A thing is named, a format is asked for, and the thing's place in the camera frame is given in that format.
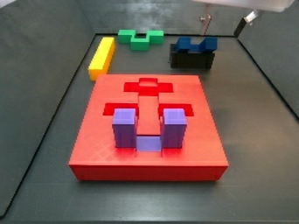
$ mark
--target black box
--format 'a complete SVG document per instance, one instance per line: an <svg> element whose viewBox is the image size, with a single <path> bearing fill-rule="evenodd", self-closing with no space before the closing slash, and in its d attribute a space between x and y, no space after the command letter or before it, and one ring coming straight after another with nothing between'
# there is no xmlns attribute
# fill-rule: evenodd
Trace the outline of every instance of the black box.
<svg viewBox="0 0 299 224"><path fill-rule="evenodd" d="M215 52L176 52L171 44L171 68L205 68L211 69Z"/></svg>

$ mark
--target dark gray table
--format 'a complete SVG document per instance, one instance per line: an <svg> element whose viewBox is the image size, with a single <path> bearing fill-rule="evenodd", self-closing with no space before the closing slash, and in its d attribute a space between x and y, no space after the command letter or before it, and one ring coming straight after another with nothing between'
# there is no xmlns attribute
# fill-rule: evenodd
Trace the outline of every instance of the dark gray table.
<svg viewBox="0 0 299 224"><path fill-rule="evenodd" d="M93 83L80 65L3 223L17 221L299 221L299 125L233 38L209 71L173 70L169 44L117 45L112 74L199 74L228 156L217 182L79 182L67 165Z"/></svg>

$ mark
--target purple cube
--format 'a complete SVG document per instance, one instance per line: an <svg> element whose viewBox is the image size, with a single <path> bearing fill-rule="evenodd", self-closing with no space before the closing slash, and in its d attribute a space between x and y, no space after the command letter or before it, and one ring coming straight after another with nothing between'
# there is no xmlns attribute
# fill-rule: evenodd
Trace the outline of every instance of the purple cube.
<svg viewBox="0 0 299 224"><path fill-rule="evenodd" d="M161 151L160 136L137 136L136 150L137 151Z"/></svg>
<svg viewBox="0 0 299 224"><path fill-rule="evenodd" d="M163 110L163 148L183 147L183 136L187 128L187 119L181 108L165 108Z"/></svg>
<svg viewBox="0 0 299 224"><path fill-rule="evenodd" d="M116 108L112 128L117 148L136 147L136 110L133 108Z"/></svg>

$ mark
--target yellow block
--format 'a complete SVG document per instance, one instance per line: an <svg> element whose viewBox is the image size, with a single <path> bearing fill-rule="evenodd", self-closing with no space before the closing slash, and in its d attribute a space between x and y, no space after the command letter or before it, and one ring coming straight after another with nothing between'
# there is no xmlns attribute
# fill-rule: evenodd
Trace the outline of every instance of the yellow block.
<svg viewBox="0 0 299 224"><path fill-rule="evenodd" d="M89 79L95 81L100 74L108 73L108 66L116 49L115 38L103 38L92 61L88 65Z"/></svg>

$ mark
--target building block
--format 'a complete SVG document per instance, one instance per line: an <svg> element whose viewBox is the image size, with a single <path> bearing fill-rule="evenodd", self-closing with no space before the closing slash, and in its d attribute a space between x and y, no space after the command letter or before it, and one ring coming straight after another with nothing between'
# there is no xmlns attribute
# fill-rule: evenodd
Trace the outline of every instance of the building block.
<svg viewBox="0 0 299 224"><path fill-rule="evenodd" d="M200 53L212 53L217 50L217 38L205 38L199 45Z"/></svg>
<svg viewBox="0 0 299 224"><path fill-rule="evenodd" d="M133 108L116 108L112 121L116 147L136 147L136 110Z"/></svg>
<svg viewBox="0 0 299 224"><path fill-rule="evenodd" d="M181 108L165 108L163 110L163 148L181 148L183 136L187 128L187 119Z"/></svg>
<svg viewBox="0 0 299 224"><path fill-rule="evenodd" d="M189 37L180 37L176 41L175 44L175 51L177 53L187 53L191 50L191 42L192 42L192 38Z"/></svg>
<svg viewBox="0 0 299 224"><path fill-rule="evenodd" d="M161 44L164 42L164 31L147 31L145 36L148 36L151 44Z"/></svg>
<svg viewBox="0 0 299 224"><path fill-rule="evenodd" d="M137 136L136 148L137 151L161 151L161 140L159 136Z"/></svg>
<svg viewBox="0 0 299 224"><path fill-rule="evenodd" d="M132 51L148 51L149 49L149 38L139 38L132 37L131 38L131 50Z"/></svg>
<svg viewBox="0 0 299 224"><path fill-rule="evenodd" d="M145 37L140 38L136 36L136 30L119 30L117 42L131 44L132 51L148 51L151 44L164 42L164 31L148 31Z"/></svg>
<svg viewBox="0 0 299 224"><path fill-rule="evenodd" d="M131 38L136 35L136 30L119 30L117 43L129 44Z"/></svg>
<svg viewBox="0 0 299 224"><path fill-rule="evenodd" d="M169 47L171 68L204 68L211 69L215 52L176 52L175 44Z"/></svg>
<svg viewBox="0 0 299 224"><path fill-rule="evenodd" d="M115 38L103 38L88 66L88 75L92 81L95 81L101 74L108 73L108 67L113 57L115 49Z"/></svg>
<svg viewBox="0 0 299 224"><path fill-rule="evenodd" d="M184 106L188 126L181 149L117 148L111 125L113 114L104 115L105 106L109 103L137 105L139 93L127 92L125 83L143 80L149 81L151 86L155 79L157 86L159 83L172 86L172 91L159 93L159 111L168 106L171 109ZM77 179L215 181L228 165L197 75L116 74L97 77L69 157L69 168Z"/></svg>
<svg viewBox="0 0 299 224"><path fill-rule="evenodd" d="M205 38L197 45L192 45L189 37L180 37L173 50L177 53L212 53L217 50L217 38Z"/></svg>

